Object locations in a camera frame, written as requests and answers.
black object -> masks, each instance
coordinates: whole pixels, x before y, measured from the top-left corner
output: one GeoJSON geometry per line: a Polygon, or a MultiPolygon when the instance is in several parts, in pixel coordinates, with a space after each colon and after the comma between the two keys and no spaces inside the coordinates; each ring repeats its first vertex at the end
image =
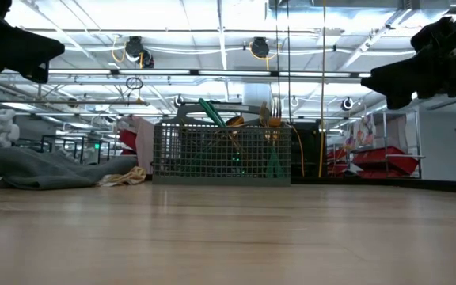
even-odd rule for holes
{"type": "Polygon", "coordinates": [[[412,94],[426,99],[437,93],[456,97],[456,22],[444,17],[419,31],[411,59],[374,68],[362,85],[386,96],[388,109],[405,107],[412,94]]]}
{"type": "Polygon", "coordinates": [[[57,40],[8,25],[4,16],[11,4],[11,0],[0,0],[0,72],[7,68],[36,83],[47,83],[49,62],[64,53],[65,47],[57,40]]]}
{"type": "Polygon", "coordinates": [[[141,36],[130,36],[130,40],[126,43],[126,53],[133,58],[143,56],[143,68],[154,68],[154,58],[152,54],[142,46],[141,36]]]}
{"type": "Polygon", "coordinates": [[[265,59],[270,52],[268,48],[267,39],[264,37],[255,37],[251,45],[251,51],[255,56],[260,59],[265,59]]]}
{"type": "Polygon", "coordinates": [[[340,108],[343,109],[343,111],[351,110],[353,108],[353,100],[350,97],[342,100],[340,103],[340,108]]]}
{"type": "MultiPolygon", "coordinates": [[[[318,177],[321,152],[321,121],[316,120],[313,123],[294,123],[293,126],[300,134],[300,140],[302,141],[305,175],[306,177],[318,177]]],[[[324,152],[323,177],[327,176],[326,162],[326,152],[324,152]]],[[[291,135],[291,176],[302,177],[302,154],[298,136],[294,131],[291,135]]]]}

poster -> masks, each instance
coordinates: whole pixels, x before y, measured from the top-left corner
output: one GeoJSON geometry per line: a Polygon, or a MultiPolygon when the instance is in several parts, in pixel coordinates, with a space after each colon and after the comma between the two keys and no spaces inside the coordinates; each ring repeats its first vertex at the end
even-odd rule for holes
{"type": "Polygon", "coordinates": [[[375,131],[376,126],[373,115],[365,116],[348,126],[348,138],[344,145],[350,150],[374,146],[375,131]]]}

red storage bin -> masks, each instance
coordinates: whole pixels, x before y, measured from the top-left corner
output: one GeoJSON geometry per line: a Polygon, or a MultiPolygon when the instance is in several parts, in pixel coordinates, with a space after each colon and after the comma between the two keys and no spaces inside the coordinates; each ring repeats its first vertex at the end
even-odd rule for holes
{"type": "MultiPolygon", "coordinates": [[[[406,154],[395,146],[389,146],[387,154],[406,154]]],[[[355,154],[353,163],[364,171],[384,171],[386,172],[385,148],[373,150],[363,150],[355,154]]],[[[401,174],[409,176],[415,172],[418,166],[418,160],[415,158],[389,157],[388,168],[401,174]]]]}

ceiling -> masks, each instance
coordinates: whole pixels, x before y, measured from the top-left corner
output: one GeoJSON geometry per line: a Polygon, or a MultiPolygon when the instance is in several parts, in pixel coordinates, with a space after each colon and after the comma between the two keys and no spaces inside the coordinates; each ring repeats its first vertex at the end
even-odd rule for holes
{"type": "MultiPolygon", "coordinates": [[[[289,13],[287,1],[279,2],[276,12],[273,0],[36,0],[34,8],[27,0],[13,0],[6,20],[66,45],[65,54],[52,60],[52,69],[138,69],[137,64],[123,58],[121,48],[129,36],[142,36],[144,47],[154,57],[155,69],[321,71],[321,1],[289,0],[289,13]],[[269,56],[278,51],[278,45],[281,47],[279,55],[268,61],[268,68],[265,60],[254,58],[247,50],[255,36],[267,38],[269,56]]],[[[421,1],[421,9],[417,10],[399,9],[397,0],[327,3],[325,70],[356,73],[413,56],[411,36],[448,13],[450,4],[456,6],[456,0],[421,1]]],[[[146,84],[133,92],[127,92],[124,76],[51,74],[50,84],[42,85],[41,93],[38,85],[14,74],[0,74],[0,84],[33,97],[47,93],[48,100],[76,97],[81,101],[106,101],[98,108],[81,105],[82,112],[104,111],[106,106],[111,112],[160,114],[176,111],[171,106],[178,94],[191,101],[203,97],[237,102],[251,96],[244,94],[244,85],[254,83],[231,77],[140,78],[146,84]],[[111,106],[120,99],[121,92],[130,94],[131,101],[141,97],[151,106],[111,106]]],[[[291,97],[298,100],[298,106],[291,106],[295,115],[319,115],[322,91],[327,116],[349,116],[384,100],[381,94],[362,87],[359,80],[330,78],[324,89],[321,80],[290,81],[291,86],[288,78],[263,78],[258,82],[269,84],[272,93],[284,100],[283,113],[287,113],[291,97]],[[340,108],[346,97],[360,102],[351,112],[340,108]]]]}

orange cable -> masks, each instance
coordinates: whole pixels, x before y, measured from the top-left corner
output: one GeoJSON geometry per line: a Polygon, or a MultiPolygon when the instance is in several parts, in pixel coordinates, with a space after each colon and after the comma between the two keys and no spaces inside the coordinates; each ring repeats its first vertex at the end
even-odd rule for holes
{"type": "Polygon", "coordinates": [[[293,128],[293,131],[295,133],[297,133],[297,136],[298,136],[298,144],[300,145],[300,155],[302,156],[302,177],[305,177],[306,172],[304,170],[304,149],[302,147],[302,140],[300,139],[300,135],[298,134],[297,129],[295,127],[293,127],[293,125],[291,125],[291,127],[293,128]]]}

